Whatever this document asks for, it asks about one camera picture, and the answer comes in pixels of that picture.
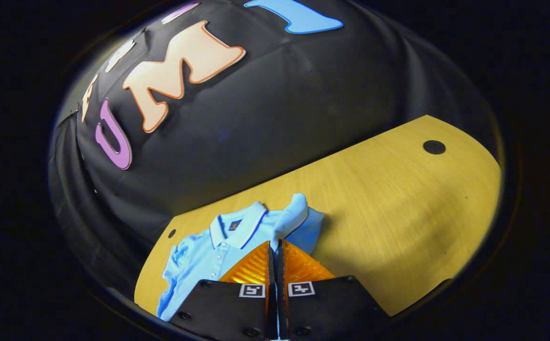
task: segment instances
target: shirt logo patch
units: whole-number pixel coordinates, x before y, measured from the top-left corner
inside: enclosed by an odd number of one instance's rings
[[[310,281],[288,283],[288,296],[310,296],[315,294],[315,289]]]
[[[239,223],[241,223],[241,220],[238,220],[236,222],[232,222],[231,226],[229,226],[229,231],[235,231],[237,227],[239,226]]]
[[[265,297],[265,285],[264,284],[242,284],[239,291],[240,297],[249,298],[264,298]]]

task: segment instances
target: polo shirt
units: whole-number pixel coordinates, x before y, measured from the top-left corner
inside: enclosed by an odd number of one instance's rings
[[[163,272],[169,287],[160,296],[157,316],[169,321],[198,281],[219,280],[267,240],[274,251],[279,240],[286,239],[310,254],[323,216],[308,207],[303,194],[294,194],[292,202],[281,211],[267,211],[257,201],[238,212],[217,216],[210,228],[172,247]]]

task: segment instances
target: wooden table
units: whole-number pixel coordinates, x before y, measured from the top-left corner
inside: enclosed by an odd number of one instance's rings
[[[427,153],[424,142],[446,151]],[[500,167],[463,131],[423,116],[281,177],[175,216],[141,271],[134,301],[152,314],[167,289],[163,268],[173,245],[215,216],[255,201],[283,209],[292,194],[325,212],[312,253],[334,276],[355,275],[389,315],[453,278],[489,231]],[[176,229],[175,235],[169,234]]]

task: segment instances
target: shirt collar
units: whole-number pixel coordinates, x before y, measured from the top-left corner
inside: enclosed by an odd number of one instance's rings
[[[221,214],[214,218],[212,224],[210,224],[210,238],[212,238],[212,246],[216,247],[223,241],[228,242],[231,246],[238,249],[243,248],[247,241],[251,238],[260,219],[266,213],[266,208],[258,201],[253,203],[247,208],[240,211]],[[242,218],[241,223],[237,227],[235,233],[225,239],[225,235],[222,233],[223,221],[232,218]]]

